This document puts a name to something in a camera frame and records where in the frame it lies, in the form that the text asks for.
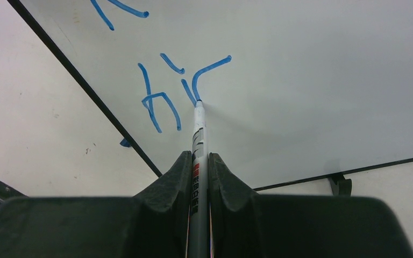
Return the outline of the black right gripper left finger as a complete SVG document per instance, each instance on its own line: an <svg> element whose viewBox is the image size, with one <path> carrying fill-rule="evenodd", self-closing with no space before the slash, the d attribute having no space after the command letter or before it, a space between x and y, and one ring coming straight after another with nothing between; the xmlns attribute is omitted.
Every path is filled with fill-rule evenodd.
<svg viewBox="0 0 413 258"><path fill-rule="evenodd" d="M0 257L184 257L191 152L133 197L18 197L0 205Z"/></svg>

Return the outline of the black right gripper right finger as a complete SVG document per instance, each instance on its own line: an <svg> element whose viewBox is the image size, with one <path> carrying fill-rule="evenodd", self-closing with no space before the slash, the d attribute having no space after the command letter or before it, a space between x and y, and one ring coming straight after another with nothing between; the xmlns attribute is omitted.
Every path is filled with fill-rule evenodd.
<svg viewBox="0 0 413 258"><path fill-rule="evenodd" d="M413 257L381 200L261 195L216 153L208 170L214 257Z"/></svg>

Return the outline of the white whiteboard black frame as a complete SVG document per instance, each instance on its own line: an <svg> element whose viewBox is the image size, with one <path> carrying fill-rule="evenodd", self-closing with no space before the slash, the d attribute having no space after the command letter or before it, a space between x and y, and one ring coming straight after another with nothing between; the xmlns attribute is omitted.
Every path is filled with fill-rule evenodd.
<svg viewBox="0 0 413 258"><path fill-rule="evenodd" d="M156 175L255 189L413 160L413 1L11 1Z"/></svg>

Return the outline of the white marker pen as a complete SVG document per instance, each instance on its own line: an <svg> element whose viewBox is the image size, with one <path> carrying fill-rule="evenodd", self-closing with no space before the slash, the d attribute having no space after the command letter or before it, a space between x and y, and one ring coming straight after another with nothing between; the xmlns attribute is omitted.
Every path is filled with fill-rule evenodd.
<svg viewBox="0 0 413 258"><path fill-rule="evenodd" d="M187 257L211 256L208 155L205 108L198 100L194 109Z"/></svg>

